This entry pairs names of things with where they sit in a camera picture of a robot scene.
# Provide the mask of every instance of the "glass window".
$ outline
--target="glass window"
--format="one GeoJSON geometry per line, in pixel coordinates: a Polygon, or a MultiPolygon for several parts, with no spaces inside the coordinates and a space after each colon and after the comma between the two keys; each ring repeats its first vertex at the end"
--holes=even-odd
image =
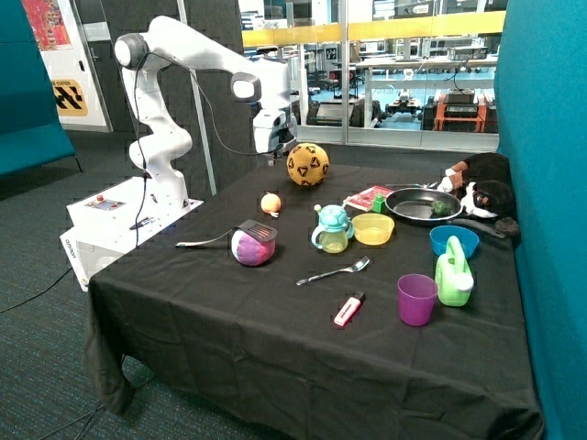
{"type": "Polygon", "coordinates": [[[287,54],[301,140],[497,147],[506,0],[239,1],[263,14],[245,42],[287,54]]]}

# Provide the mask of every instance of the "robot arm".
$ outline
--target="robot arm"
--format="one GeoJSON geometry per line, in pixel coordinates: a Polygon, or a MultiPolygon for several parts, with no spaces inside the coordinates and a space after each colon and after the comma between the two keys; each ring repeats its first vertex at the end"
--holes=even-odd
{"type": "Polygon", "coordinates": [[[286,64],[273,60],[245,59],[183,23],[166,16],[154,18],[145,33],[126,34],[115,44],[122,78],[138,121],[152,134],[130,148],[133,162],[145,169],[168,204],[187,201],[183,176],[171,160],[187,153],[192,139],[175,124],[163,101],[158,72],[177,63],[195,70],[221,70],[233,74],[231,90],[238,102],[259,102],[262,110],[253,120],[255,147],[271,153],[295,130],[290,105],[290,80],[286,64]]]}

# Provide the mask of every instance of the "black tablecloth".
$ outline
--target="black tablecloth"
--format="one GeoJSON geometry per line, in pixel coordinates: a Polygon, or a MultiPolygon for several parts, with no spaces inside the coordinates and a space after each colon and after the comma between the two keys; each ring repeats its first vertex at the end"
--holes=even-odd
{"type": "Polygon", "coordinates": [[[424,327],[400,321],[396,282],[406,273],[434,277],[429,228],[396,221],[387,244],[351,240],[337,255],[310,244],[315,204],[341,204],[373,184],[436,178],[333,166],[324,183],[303,188],[278,162],[99,272],[90,283],[84,365],[101,400],[116,413],[129,406],[132,387],[121,370],[128,355],[170,386],[296,438],[539,438],[544,422],[509,240],[482,236],[470,260],[470,301],[438,303],[424,327]],[[260,210],[265,192],[282,198],[279,218],[260,210]],[[203,249],[174,246],[248,218],[279,231],[275,254],[260,267],[239,264],[229,238],[203,249]],[[295,285],[365,255],[371,264],[361,272],[295,285]],[[337,327],[333,317],[359,290],[367,300],[337,327]]]}

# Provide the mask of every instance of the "teal couch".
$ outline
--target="teal couch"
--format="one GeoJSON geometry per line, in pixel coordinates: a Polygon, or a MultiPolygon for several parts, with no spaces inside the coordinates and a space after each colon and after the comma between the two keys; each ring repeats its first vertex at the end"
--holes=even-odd
{"type": "Polygon", "coordinates": [[[0,176],[74,156],[20,0],[2,4],[0,176]]]}
{"type": "Polygon", "coordinates": [[[515,257],[547,439],[587,438],[587,5],[512,0],[496,74],[515,257]]]}

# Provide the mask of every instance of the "label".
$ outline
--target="label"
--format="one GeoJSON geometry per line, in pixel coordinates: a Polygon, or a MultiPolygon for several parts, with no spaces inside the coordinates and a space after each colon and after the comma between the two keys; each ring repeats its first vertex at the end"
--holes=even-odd
{"type": "Polygon", "coordinates": [[[75,80],[51,81],[59,116],[88,116],[82,87],[75,80]]]}

